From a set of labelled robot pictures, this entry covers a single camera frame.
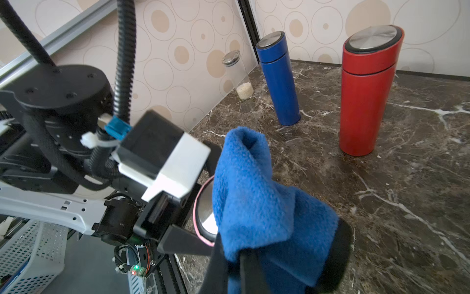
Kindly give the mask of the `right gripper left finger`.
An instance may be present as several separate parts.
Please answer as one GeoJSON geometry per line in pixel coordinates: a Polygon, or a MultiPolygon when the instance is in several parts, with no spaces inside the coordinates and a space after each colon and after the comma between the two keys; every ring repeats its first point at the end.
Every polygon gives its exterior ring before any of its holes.
{"type": "Polygon", "coordinates": [[[199,294],[228,293],[228,262],[223,251],[222,238],[217,234],[211,259],[199,294]]]}

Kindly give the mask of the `pink thermos bottle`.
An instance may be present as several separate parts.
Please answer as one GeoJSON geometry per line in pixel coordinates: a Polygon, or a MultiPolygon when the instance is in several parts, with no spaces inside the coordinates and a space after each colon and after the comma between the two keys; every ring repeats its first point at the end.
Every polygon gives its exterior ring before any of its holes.
{"type": "Polygon", "coordinates": [[[214,176],[211,176],[199,190],[193,206],[193,225],[197,237],[206,245],[213,247],[218,234],[215,221],[212,190],[214,176]]]}

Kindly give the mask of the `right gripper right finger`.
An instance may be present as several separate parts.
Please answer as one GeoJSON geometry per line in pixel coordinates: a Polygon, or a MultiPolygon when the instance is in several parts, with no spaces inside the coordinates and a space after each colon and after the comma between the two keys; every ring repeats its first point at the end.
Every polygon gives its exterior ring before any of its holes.
{"type": "Polygon", "coordinates": [[[264,271],[254,249],[240,253],[240,278],[242,294],[270,294],[264,271]]]}

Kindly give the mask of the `blue cloth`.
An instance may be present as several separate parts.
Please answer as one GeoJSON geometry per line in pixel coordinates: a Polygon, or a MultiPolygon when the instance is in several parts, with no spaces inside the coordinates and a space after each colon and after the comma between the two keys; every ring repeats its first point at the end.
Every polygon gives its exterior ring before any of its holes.
{"type": "Polygon", "coordinates": [[[327,204],[273,179],[266,137],[227,133],[212,193],[229,265],[228,291],[241,294],[240,253],[254,249],[270,294],[325,294],[339,287],[352,230],[327,204]]]}

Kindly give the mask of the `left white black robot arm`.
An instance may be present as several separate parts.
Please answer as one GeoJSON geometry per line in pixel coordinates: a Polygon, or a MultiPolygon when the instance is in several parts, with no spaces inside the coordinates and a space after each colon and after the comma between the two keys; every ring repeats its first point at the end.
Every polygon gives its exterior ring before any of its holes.
{"type": "Polygon", "coordinates": [[[23,110],[20,121],[52,166],[74,183],[100,191],[118,175],[146,187],[142,200],[146,208],[131,229],[138,236],[154,240],[166,254],[208,256],[212,246],[176,225],[184,208],[193,208],[197,179],[206,168],[212,148],[199,142],[155,111],[147,111],[129,127],[130,103],[137,51],[137,21],[133,1],[117,2],[118,53],[115,86],[104,74],[90,66],[58,67],[18,16],[8,1],[1,2],[1,19],[25,46],[37,66],[22,75],[5,96],[15,99],[23,110]],[[113,116],[98,134],[104,134],[92,149],[90,171],[104,179],[95,184],[85,178],[62,152],[62,146],[48,129],[54,118],[66,126],[97,126],[94,111],[106,96],[113,98],[113,116]]]}

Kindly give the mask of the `red thermos bottle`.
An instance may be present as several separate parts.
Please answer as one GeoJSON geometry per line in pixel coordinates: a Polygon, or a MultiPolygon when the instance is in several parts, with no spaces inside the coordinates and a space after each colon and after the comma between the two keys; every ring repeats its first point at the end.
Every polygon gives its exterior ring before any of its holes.
{"type": "Polygon", "coordinates": [[[402,28],[387,24],[345,41],[339,132],[344,153],[359,157],[374,150],[404,37],[402,28]]]}

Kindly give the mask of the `blue thermos bottle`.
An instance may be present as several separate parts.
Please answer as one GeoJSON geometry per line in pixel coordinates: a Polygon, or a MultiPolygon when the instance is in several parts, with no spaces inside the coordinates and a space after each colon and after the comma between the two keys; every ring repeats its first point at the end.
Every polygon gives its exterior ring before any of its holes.
{"type": "Polygon", "coordinates": [[[279,123],[296,124],[301,115],[285,33],[264,36],[256,50],[279,123]]]}

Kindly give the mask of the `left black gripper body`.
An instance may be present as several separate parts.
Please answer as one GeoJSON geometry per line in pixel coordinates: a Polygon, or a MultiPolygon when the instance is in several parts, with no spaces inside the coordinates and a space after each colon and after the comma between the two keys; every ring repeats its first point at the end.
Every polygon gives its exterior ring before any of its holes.
{"type": "MultiPolygon", "coordinates": [[[[210,178],[215,175],[222,149],[209,141],[204,144],[211,149],[203,167],[210,178]]],[[[190,194],[181,201],[161,192],[147,204],[133,232],[145,240],[155,241],[157,250],[163,254],[211,255],[214,246],[204,244],[197,237],[193,225],[193,206],[201,187],[195,184],[190,194]]]]}

